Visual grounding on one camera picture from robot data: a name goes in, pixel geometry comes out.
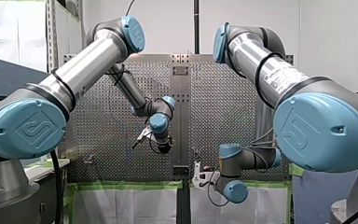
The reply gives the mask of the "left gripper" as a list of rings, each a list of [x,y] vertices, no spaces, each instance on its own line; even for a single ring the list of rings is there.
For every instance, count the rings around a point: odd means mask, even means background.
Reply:
[[[132,149],[135,149],[139,144],[142,144],[144,141],[144,137],[138,137],[134,145],[131,147]],[[170,152],[173,140],[171,138],[167,138],[164,141],[157,141],[158,150],[161,154],[167,154]]]

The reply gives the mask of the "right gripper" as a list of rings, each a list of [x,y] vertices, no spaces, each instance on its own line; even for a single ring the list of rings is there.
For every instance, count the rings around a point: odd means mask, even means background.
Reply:
[[[211,166],[203,166],[201,168],[201,178],[217,178],[220,175],[219,171],[215,170]]]

